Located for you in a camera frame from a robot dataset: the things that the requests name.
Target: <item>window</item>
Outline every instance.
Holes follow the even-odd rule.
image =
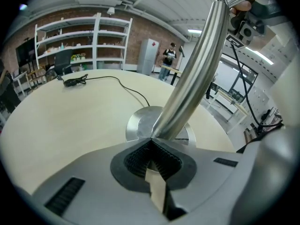
[[[217,77],[212,83],[212,89],[217,92],[219,89],[230,97],[241,103],[245,99],[245,89],[237,61],[225,54],[222,54],[221,61],[217,68]],[[251,90],[257,73],[245,64],[241,64],[243,77],[246,82],[247,93]]]

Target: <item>white refrigerator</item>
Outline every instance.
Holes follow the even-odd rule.
[[[142,42],[136,70],[138,73],[142,73],[145,75],[151,74],[158,48],[159,42],[152,39],[146,39]]]

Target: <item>round table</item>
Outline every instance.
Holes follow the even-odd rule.
[[[121,70],[89,70],[63,78],[115,76],[142,93],[150,105],[164,106],[174,87],[156,78]],[[113,78],[66,88],[53,80],[33,91],[15,109],[0,136],[4,166],[29,194],[48,177],[88,152],[126,142],[134,112],[147,106]],[[188,121],[199,148],[234,152],[222,127],[201,105]]]

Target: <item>silver cylindrical post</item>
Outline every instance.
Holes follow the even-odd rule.
[[[174,139],[199,105],[218,67],[228,22],[227,4],[223,0],[213,2],[187,66],[154,124],[152,137]]]

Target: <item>black cable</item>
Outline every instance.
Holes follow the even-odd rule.
[[[114,78],[114,79],[117,79],[117,80],[118,80],[119,84],[120,84],[123,88],[125,88],[125,89],[127,89],[127,90],[130,90],[130,91],[133,91],[133,92],[136,92],[136,93],[138,93],[138,94],[140,94],[140,95],[145,99],[147,105],[150,106],[148,100],[144,97],[143,94],[141,94],[141,93],[139,93],[138,91],[135,91],[135,90],[133,90],[133,89],[130,89],[130,88],[128,88],[128,87],[125,87],[117,77],[114,77],[114,76],[103,76],[103,77],[93,77],[93,78],[87,78],[87,77],[88,77],[88,75],[86,74],[86,75],[84,75],[84,76],[82,76],[82,77],[79,77],[79,78],[72,78],[72,79],[68,79],[68,80],[65,80],[65,81],[62,79],[61,76],[58,76],[57,79],[58,79],[58,80],[62,80],[62,81],[64,82],[65,87],[68,88],[68,87],[74,87],[74,86],[76,86],[77,84],[80,84],[80,83],[85,85],[87,80],[100,79],[100,78],[108,78],[108,77]]]
[[[243,76],[242,68],[241,68],[241,66],[240,66],[240,60],[239,60],[239,58],[238,58],[238,55],[237,55],[237,53],[236,53],[236,51],[235,51],[235,48],[234,48],[234,45],[233,45],[233,44],[231,44],[231,47],[232,47],[232,50],[233,50],[235,59],[236,59],[236,61],[238,62],[238,66],[239,66],[239,69],[240,69],[240,74],[241,74],[241,78],[242,78],[242,80],[243,80],[244,89],[245,89],[245,94],[246,94],[246,101],[247,101],[247,104],[248,104],[248,106],[249,106],[250,112],[251,112],[251,114],[252,114],[252,116],[253,116],[255,122],[258,124],[258,126],[261,126],[261,127],[263,127],[263,128],[276,127],[276,126],[282,124],[282,121],[280,121],[279,123],[275,123],[275,124],[263,125],[263,124],[260,124],[260,123],[258,122],[258,120],[256,119],[256,117],[255,117],[255,115],[254,115],[254,113],[253,113],[252,107],[251,107],[251,105],[250,105],[250,102],[249,102],[248,92],[247,92],[247,87],[246,87],[246,82],[245,82],[245,79],[244,79],[244,76]]]

